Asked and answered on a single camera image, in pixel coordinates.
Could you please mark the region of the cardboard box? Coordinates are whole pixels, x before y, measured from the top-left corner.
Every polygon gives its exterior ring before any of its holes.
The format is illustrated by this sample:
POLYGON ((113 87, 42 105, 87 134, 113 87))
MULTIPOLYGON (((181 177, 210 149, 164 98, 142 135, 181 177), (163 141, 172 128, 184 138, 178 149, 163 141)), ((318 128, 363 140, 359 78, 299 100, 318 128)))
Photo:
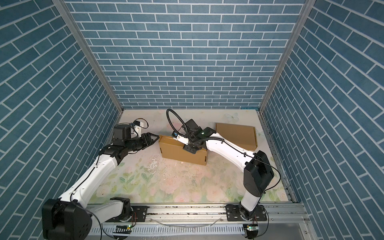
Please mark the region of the cardboard box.
POLYGON ((253 126, 216 123, 216 132, 245 150, 255 151, 258 147, 256 129, 253 126))
POLYGON ((207 150, 198 150, 192 154, 183 149, 184 144, 168 136, 160 136, 159 147, 162 157, 165 159, 187 162, 191 164, 207 165, 207 150))

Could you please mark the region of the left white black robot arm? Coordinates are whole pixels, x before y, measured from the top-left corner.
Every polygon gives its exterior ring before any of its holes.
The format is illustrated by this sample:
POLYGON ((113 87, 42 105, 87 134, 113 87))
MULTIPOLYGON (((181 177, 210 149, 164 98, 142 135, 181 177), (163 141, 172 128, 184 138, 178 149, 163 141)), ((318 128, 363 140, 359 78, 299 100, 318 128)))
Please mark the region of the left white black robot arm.
POLYGON ((91 229, 102 228, 110 219, 134 223, 136 214, 128 198, 113 197, 97 207, 88 203, 103 180, 127 155, 152 146, 159 136, 142 133, 139 121, 114 126, 113 139, 100 149, 90 168, 57 199, 42 207, 43 237, 46 240, 84 240, 91 229))

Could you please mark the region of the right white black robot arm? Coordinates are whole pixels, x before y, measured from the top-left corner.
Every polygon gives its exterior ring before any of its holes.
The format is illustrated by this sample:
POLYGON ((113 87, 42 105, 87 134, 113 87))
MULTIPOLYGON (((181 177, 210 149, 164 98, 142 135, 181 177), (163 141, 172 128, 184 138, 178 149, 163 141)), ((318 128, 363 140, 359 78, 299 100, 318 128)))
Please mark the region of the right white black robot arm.
POLYGON ((254 153, 245 150, 226 140, 212 128, 202 129, 194 120, 183 123, 182 129, 184 134, 174 131, 172 136, 184 144, 184 150, 192 154, 201 149, 209 150, 221 155, 243 172, 246 192, 239 204, 239 211, 244 220, 252 220, 256 216, 256 208, 262 195, 275 176, 267 155, 262 151, 254 153))

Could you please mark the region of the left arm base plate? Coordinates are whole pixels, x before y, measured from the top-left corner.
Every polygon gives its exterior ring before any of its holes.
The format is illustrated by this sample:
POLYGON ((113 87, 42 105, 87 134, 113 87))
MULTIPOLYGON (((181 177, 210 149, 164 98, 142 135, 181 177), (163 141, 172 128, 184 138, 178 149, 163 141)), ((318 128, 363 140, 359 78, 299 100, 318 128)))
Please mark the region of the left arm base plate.
POLYGON ((130 210, 126 210, 123 207, 123 212, 114 218, 107 220, 107 222, 117 222, 117 223, 141 223, 145 222, 147 217, 148 206, 131 206, 130 210))

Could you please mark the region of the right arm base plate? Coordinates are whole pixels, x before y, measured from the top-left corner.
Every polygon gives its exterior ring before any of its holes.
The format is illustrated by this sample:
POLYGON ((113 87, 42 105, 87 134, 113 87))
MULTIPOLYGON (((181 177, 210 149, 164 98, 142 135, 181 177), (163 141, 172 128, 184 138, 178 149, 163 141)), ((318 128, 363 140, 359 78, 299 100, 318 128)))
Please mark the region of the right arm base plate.
POLYGON ((246 210, 241 204, 227 204, 225 206, 228 222, 239 221, 267 221, 267 212, 262 205, 256 205, 252 211, 246 210))

